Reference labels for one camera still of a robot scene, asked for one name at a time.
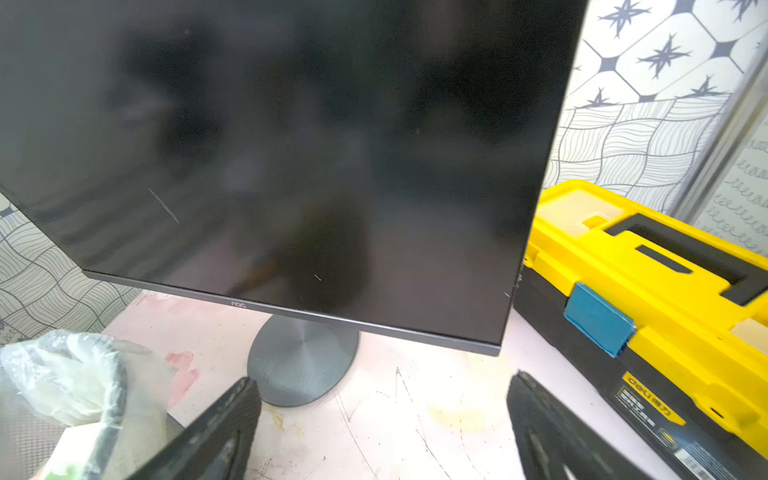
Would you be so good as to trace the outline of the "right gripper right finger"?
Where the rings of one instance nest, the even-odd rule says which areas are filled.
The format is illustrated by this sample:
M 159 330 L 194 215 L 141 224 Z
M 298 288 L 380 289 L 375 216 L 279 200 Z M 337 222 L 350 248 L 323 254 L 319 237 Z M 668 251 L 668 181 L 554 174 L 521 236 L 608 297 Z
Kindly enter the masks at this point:
M 507 408 L 527 479 L 646 479 L 534 377 L 511 378 Z

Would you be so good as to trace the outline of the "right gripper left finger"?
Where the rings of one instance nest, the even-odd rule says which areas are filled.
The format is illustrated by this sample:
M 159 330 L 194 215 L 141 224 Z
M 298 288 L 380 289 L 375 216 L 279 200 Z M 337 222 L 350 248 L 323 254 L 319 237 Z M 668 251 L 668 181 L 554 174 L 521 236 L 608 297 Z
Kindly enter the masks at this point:
M 257 383 L 242 377 L 133 479 L 242 479 L 258 426 L 262 401 Z

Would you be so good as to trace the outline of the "pale green sticky note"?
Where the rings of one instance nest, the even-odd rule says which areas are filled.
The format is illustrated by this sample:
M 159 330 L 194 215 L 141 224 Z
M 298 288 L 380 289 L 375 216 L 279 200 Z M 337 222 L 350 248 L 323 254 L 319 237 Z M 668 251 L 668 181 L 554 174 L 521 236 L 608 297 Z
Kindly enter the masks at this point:
M 53 453 L 35 476 L 35 479 L 79 479 L 94 450 L 100 432 L 100 423 L 66 428 Z

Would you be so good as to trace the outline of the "round grey monitor base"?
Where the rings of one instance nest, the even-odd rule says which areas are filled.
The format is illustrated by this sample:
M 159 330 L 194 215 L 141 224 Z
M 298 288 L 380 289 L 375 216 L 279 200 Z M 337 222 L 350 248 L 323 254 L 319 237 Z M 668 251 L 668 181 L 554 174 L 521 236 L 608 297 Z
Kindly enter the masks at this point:
M 270 405 L 308 405 L 346 375 L 359 340 L 360 333 L 352 328 L 273 315 L 251 345 L 247 376 Z

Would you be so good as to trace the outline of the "black flat monitor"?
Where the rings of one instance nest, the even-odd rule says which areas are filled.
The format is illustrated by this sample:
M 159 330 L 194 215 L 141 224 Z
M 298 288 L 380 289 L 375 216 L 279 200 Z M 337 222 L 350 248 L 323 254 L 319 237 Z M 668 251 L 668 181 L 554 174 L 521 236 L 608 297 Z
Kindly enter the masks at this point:
M 5 1 L 1 190 L 85 274 L 500 351 L 584 1 Z

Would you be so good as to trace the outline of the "yellow black toolbox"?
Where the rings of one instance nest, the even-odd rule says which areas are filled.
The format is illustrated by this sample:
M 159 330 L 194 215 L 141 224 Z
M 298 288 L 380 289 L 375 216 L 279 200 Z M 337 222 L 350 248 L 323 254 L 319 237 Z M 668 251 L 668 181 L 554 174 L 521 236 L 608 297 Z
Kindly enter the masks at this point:
M 513 305 L 681 477 L 766 477 L 764 257 L 570 180 L 540 197 Z

